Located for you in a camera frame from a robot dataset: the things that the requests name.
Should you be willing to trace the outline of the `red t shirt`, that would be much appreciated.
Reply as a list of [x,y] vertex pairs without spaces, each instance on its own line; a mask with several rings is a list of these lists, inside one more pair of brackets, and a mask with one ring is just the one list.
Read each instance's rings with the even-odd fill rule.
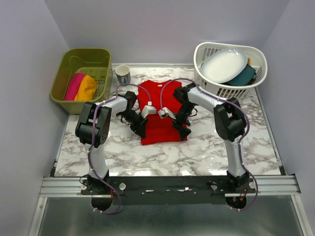
[[[168,81],[158,83],[151,80],[144,81],[140,84],[142,88],[138,90],[138,101],[140,109],[148,104],[151,98],[152,105],[160,110],[160,99],[162,98],[163,106],[176,113],[179,111],[181,104],[173,97],[174,90],[182,85],[179,81],[174,81],[163,88]],[[141,144],[151,145],[156,143],[179,142],[180,136],[178,131],[172,126],[172,120],[169,117],[161,119],[158,114],[148,115],[146,124],[146,137],[141,139]]]

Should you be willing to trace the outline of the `white plastic dish basket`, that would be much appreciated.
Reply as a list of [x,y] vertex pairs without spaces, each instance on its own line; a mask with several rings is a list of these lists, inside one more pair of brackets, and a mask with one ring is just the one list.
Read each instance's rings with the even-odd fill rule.
[[[256,78],[250,85],[230,86],[211,82],[201,74],[201,65],[206,59],[218,53],[223,49],[239,49],[243,51],[248,58],[249,65],[255,69]],[[224,44],[215,42],[203,42],[196,46],[193,55],[194,79],[203,89],[223,98],[241,99],[250,91],[250,89],[260,85],[266,78],[268,65],[265,55],[257,48],[252,46]]]

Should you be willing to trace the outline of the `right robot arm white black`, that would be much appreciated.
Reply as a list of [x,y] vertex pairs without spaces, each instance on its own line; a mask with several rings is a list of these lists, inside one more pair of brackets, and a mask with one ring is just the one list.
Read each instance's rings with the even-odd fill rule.
[[200,106],[214,115],[215,129],[226,147],[228,170],[227,189],[233,193],[239,192],[250,179],[246,169],[240,141],[248,133],[249,121],[236,98],[222,99],[207,93],[205,90],[191,83],[174,90],[173,97],[181,104],[180,109],[172,118],[173,127],[178,131],[183,141],[191,130],[189,116],[195,108]]

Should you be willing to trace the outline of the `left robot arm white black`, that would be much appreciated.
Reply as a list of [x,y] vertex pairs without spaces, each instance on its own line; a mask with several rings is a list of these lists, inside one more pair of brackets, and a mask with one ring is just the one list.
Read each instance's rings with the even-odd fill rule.
[[148,119],[132,109],[136,100],[137,95],[127,91],[124,95],[119,94],[98,104],[86,102],[83,105],[75,135],[88,152],[87,178],[93,181],[92,188],[98,194],[104,194],[109,189],[109,182],[105,179],[109,170],[105,163],[104,143],[109,135],[111,118],[121,116],[136,135],[146,137]]

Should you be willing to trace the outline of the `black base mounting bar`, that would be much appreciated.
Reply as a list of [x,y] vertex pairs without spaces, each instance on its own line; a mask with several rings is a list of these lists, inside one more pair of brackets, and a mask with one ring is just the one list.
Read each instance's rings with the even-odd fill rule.
[[107,184],[87,177],[81,195],[91,196],[92,206],[228,204],[243,209],[247,196],[256,193],[252,178],[234,180],[229,176],[106,177]]

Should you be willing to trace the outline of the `grey white mug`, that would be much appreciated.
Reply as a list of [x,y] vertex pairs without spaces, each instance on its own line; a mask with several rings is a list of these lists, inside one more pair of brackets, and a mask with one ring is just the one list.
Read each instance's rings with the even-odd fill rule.
[[130,68],[127,65],[119,65],[115,69],[116,77],[120,84],[130,84]]

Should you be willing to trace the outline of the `orange rolled t shirt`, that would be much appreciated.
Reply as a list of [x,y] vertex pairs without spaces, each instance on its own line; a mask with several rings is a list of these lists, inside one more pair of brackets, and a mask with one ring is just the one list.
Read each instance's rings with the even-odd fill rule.
[[97,89],[97,82],[89,75],[85,75],[81,81],[75,101],[91,101]]

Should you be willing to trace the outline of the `white oval plate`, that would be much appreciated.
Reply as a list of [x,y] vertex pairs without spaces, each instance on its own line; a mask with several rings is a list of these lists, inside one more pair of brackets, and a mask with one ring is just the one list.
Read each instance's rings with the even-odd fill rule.
[[223,49],[208,59],[201,68],[201,74],[211,82],[225,83],[239,75],[248,63],[247,55],[239,49]]

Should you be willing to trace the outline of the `olive green plastic bin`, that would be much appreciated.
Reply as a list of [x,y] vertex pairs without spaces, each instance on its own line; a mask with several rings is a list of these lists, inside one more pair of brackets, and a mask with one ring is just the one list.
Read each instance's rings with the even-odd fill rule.
[[75,73],[84,73],[97,82],[92,102],[109,98],[113,79],[111,53],[103,48],[76,48],[66,52],[53,82],[50,97],[71,115],[79,115],[83,101],[65,101],[67,87]]

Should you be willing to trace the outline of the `teal plate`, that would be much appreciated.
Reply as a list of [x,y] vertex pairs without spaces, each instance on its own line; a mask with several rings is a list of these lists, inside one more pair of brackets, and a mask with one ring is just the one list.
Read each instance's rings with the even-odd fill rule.
[[250,65],[246,65],[242,72],[228,83],[231,86],[246,86],[255,77],[256,77],[255,69]]

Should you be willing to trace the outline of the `pink rolled t shirt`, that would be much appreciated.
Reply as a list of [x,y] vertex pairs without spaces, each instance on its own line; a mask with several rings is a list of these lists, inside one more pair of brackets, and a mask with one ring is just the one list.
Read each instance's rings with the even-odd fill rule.
[[67,86],[64,101],[74,101],[85,74],[75,73]]

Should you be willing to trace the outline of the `dark brown dish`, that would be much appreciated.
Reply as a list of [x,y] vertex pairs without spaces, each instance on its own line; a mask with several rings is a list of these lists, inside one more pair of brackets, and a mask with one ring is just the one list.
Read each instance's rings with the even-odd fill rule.
[[255,81],[256,81],[256,76],[254,75],[254,76],[252,77],[252,79],[246,84],[246,86],[253,85],[253,84],[255,83]]

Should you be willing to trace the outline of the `aluminium frame rail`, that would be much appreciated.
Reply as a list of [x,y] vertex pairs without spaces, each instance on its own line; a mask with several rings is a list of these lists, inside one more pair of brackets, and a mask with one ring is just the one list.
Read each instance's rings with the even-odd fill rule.
[[[260,196],[289,196],[301,193],[298,181],[294,175],[289,176],[256,176],[258,194]],[[39,196],[81,197],[81,184],[77,177],[45,177],[42,181]]]

